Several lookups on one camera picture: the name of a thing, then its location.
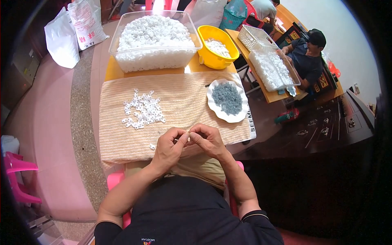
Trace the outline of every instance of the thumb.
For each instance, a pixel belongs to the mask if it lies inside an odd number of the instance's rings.
[[[181,137],[178,139],[177,143],[174,145],[174,148],[182,151],[182,149],[184,148],[186,143],[188,143],[188,137],[189,137],[189,133],[185,133],[185,134],[181,135]]]
[[[194,143],[198,144],[200,147],[203,144],[203,137],[200,134],[197,134],[195,132],[191,132],[189,134],[189,137],[191,138],[191,141],[193,141]]]

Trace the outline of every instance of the beige towel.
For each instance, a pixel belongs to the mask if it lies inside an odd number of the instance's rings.
[[[245,118],[238,123],[219,119],[207,104],[205,85],[226,78],[242,87],[237,73],[210,71],[189,74],[138,76],[107,81],[102,86],[100,101],[99,138],[101,160],[107,168],[113,163],[148,160],[154,156],[149,144],[156,145],[158,138],[171,127],[189,130],[196,123],[217,127],[225,145],[254,138]],[[166,123],[156,122],[135,130],[126,128],[121,120],[128,118],[123,102],[132,100],[134,89],[139,95],[154,90],[154,98],[161,98],[159,105]],[[132,107],[131,118],[136,109]]]

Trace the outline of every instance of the white wall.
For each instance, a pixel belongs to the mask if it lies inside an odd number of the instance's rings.
[[[321,30],[331,61],[341,72],[344,91],[358,83],[365,104],[381,93],[377,65],[357,21],[341,0],[280,0],[307,29]]]

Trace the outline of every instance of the white perforated basket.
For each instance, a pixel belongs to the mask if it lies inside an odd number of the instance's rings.
[[[245,45],[249,52],[253,50],[257,43],[266,51],[269,51],[268,49],[270,48],[273,48],[273,51],[279,48],[264,30],[249,25],[242,25],[238,39]]]

